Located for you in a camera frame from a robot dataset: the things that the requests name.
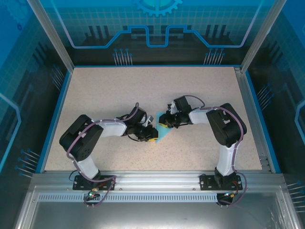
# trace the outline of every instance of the enclosure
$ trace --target enclosure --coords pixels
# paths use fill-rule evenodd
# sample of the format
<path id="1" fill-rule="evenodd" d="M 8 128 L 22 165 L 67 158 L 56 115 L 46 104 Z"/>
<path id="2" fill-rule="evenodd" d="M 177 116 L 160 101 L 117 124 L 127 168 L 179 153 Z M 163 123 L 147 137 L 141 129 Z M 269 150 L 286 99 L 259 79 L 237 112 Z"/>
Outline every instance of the enclosure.
<path id="1" fill-rule="evenodd" d="M 303 228 L 303 8 L 300 0 L 0 1 L 1 228 Z M 202 190 L 200 177 L 219 160 L 211 126 L 158 123 L 185 94 L 206 107 L 229 103 L 245 123 L 235 165 L 247 180 L 234 206 L 216 204 L 226 190 Z M 117 177 L 87 209 L 60 137 L 82 114 L 115 118 L 136 102 L 159 138 L 100 138 L 92 158 Z"/>

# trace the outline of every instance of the work surface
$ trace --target work surface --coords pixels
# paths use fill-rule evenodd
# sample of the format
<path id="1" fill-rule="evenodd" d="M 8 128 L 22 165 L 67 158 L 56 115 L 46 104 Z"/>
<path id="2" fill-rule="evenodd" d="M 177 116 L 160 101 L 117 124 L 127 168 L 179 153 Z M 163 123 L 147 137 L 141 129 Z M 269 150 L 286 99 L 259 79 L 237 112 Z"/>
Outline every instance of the work surface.
<path id="1" fill-rule="evenodd" d="M 75 68 L 45 170 L 75 169 L 59 138 L 79 115 L 115 118 L 129 113 L 139 102 L 147 114 L 156 117 L 184 94 L 202 98 L 206 106 L 230 103 L 248 129 L 236 168 L 261 169 L 233 67 L 113 67 Z M 192 108 L 201 106 L 193 98 L 188 101 Z M 198 124 L 174 129 L 158 143 L 100 138 L 91 155 L 100 170 L 213 170 L 219 144 L 209 124 Z"/>

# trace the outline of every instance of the black mounting bracket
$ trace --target black mounting bracket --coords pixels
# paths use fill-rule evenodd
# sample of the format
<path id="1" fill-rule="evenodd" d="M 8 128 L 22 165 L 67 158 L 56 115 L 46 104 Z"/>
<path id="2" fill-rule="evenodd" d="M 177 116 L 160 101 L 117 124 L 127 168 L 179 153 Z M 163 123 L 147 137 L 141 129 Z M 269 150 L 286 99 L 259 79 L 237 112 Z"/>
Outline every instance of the black mounting bracket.
<path id="1" fill-rule="evenodd" d="M 100 179 L 106 179 L 106 178 L 110 178 L 112 176 L 100 176 Z M 101 183 L 95 183 L 95 182 L 91 182 L 86 180 L 83 176 L 81 175 L 77 175 L 74 178 L 74 183 L 73 183 L 73 190 L 85 190 L 85 191 L 90 191 L 92 190 L 94 187 L 98 187 L 100 191 L 107 191 L 111 185 L 111 182 L 113 180 L 108 180 L 105 182 L 101 182 Z"/>
<path id="2" fill-rule="evenodd" d="M 242 181 L 240 179 L 240 176 L 235 175 L 232 179 L 232 182 L 236 181 L 238 183 L 238 190 L 243 190 L 243 185 L 242 185 Z M 206 175 L 206 174 L 202 174 L 201 176 L 199 176 L 199 184 L 200 184 L 200 190 L 201 191 L 207 191 L 207 190 L 211 190 L 211 191 L 234 191 L 236 190 L 236 186 L 230 182 L 228 185 L 226 186 L 222 186 L 221 188 L 218 186 L 217 182 L 215 181 L 214 175 Z"/>

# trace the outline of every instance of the blue edge trim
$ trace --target blue edge trim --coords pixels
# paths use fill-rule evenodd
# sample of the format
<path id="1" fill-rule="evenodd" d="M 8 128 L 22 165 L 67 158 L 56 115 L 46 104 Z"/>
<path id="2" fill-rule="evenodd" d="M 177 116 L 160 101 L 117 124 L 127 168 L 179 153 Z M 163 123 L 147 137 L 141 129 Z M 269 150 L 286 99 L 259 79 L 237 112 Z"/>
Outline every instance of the blue edge trim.
<path id="1" fill-rule="evenodd" d="M 251 81 L 250 74 L 249 74 L 248 70 L 246 71 L 246 77 L 247 77 L 247 81 L 249 83 L 249 87 L 250 87 L 250 90 L 251 90 L 252 97 L 254 99 L 256 110 L 257 110 L 257 113 L 258 113 L 258 117 L 259 117 L 259 120 L 261 121 L 263 132 L 264 132 L 266 142 L 267 142 L 267 145 L 268 145 L 268 148 L 269 148 L 269 152 L 270 152 L 270 156 L 271 156 L 271 160 L 272 160 L 271 163 L 274 166 L 275 173 L 281 173 L 281 169 L 280 169 L 280 166 L 277 162 L 277 159 L 276 159 L 276 156 L 275 156 L 275 151 L 273 149 L 271 139 L 270 139 L 270 136 L 269 136 L 269 133 L 268 133 L 268 130 L 267 130 L 267 126 L 266 126 L 266 123 L 265 123 L 265 120 L 264 120 L 264 117 L 263 117 L 263 113 L 262 113 L 261 107 L 259 106 L 259 103 L 258 103 L 258 100 L 257 100 L 257 97 L 256 97 L 256 93 L 255 93 L 255 90 L 254 90 L 254 87 L 253 87 L 253 84 L 252 84 L 252 81 Z"/>
<path id="2" fill-rule="evenodd" d="M 200 65 L 142 65 L 142 66 L 141 65 L 134 65 L 134 66 L 125 66 L 125 67 L 161 67 L 161 66 L 163 66 L 163 67 L 169 67 L 169 66 L 172 66 L 172 67 L 181 67 L 181 66 L 187 66 L 187 67 L 198 67 L 198 66 L 205 66 L 205 67 L 213 67 L 213 66 L 214 67 L 216 67 L 216 66 L 217 67 L 239 67 L 240 65 L 203 65 L 203 64 L 200 64 Z M 88 66 L 88 65 L 81 66 L 81 65 L 79 65 L 79 66 L 75 66 L 75 67 L 116 67 L 116 66 Z M 63 85 L 62 85 L 61 93 L 59 95 L 59 98 L 58 98 L 58 101 L 57 101 L 57 104 L 56 104 L 56 107 L 55 107 L 54 115 L 53 115 L 53 118 L 51 120 L 51 124 L 50 124 L 49 130 L 48 130 L 47 136 L 46 136 L 46 140 L 45 140 L 43 148 L 42 148 L 41 156 L 40 156 L 37 168 L 36 168 L 36 173 L 43 172 L 45 164 L 47 162 L 48 154 L 50 152 L 51 143 L 52 143 L 52 140 L 54 138 L 55 130 L 56 130 L 56 127 L 57 127 L 57 124 L 58 124 L 60 114 L 61 114 L 63 103 L 64 103 L 64 100 L 65 100 L 65 97 L 66 97 L 66 94 L 67 94 L 67 91 L 68 91 L 69 83 L 71 81 L 71 76 L 72 76 L 72 74 L 67 72 L 67 75 L 66 75 L 65 80 L 64 80 Z M 266 138 L 266 141 L 267 141 L 267 145 L 268 145 L 268 148 L 269 148 L 269 151 L 270 151 L 270 156 L 271 156 L 271 159 L 272 159 L 272 163 L 274 165 L 275 172 L 276 173 L 281 173 L 281 169 L 280 169 L 280 166 L 277 162 L 277 159 L 276 159 L 276 156 L 275 156 L 275 151 L 273 149 L 271 139 L 270 139 L 269 133 L 267 131 L 266 123 L 265 123 L 264 118 L 263 118 L 263 113 L 262 113 L 261 108 L 259 106 L 256 94 L 255 94 L 255 90 L 254 90 L 254 87 L 253 87 L 253 84 L 252 84 L 252 81 L 251 81 L 251 78 L 250 78 L 250 75 L 249 75 L 248 71 L 246 71 L 246 78 L 247 78 L 247 81 L 248 81 L 249 86 L 250 86 L 251 94 L 252 94 L 252 97 L 254 99 L 254 103 L 255 103 L 255 106 L 256 106 L 256 110 L 258 112 L 260 122 L 261 122 L 262 127 L 263 127 L 263 132 L 264 132 L 264 135 L 265 135 L 265 138 Z"/>
<path id="3" fill-rule="evenodd" d="M 43 144 L 41 156 L 39 158 L 39 161 L 38 161 L 38 164 L 36 167 L 36 171 L 35 171 L 36 173 L 42 173 L 44 171 L 45 165 L 47 163 L 51 144 L 52 144 L 52 141 L 54 138 L 54 134 L 55 134 L 55 130 L 56 130 L 56 127 L 58 124 L 59 117 L 61 115 L 63 102 L 65 101 L 65 98 L 67 95 L 71 77 L 72 77 L 72 74 L 70 74 L 70 72 L 67 71 L 65 80 L 63 81 L 63 84 L 61 87 L 61 93 L 59 94 L 57 104 L 56 104 L 56 107 L 55 107 L 55 110 L 53 113 L 53 117 L 52 117 L 51 124 L 50 124 L 49 130 L 48 130 L 47 136 L 46 136 L 46 140 Z"/>

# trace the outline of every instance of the blue cloth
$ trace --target blue cloth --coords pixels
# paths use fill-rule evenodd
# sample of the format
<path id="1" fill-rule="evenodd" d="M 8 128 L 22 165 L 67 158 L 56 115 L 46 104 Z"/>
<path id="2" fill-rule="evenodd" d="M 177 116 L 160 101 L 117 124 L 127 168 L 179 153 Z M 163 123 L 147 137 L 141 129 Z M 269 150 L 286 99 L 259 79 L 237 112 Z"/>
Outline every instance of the blue cloth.
<path id="1" fill-rule="evenodd" d="M 165 114 L 165 112 L 157 112 L 157 115 L 156 115 L 156 118 L 157 118 L 156 119 L 157 120 L 156 129 L 159 133 L 159 138 L 156 140 L 156 142 L 159 142 L 164 136 L 166 136 L 172 130 L 172 128 L 166 128 L 159 124 L 159 117 L 163 114 Z"/>

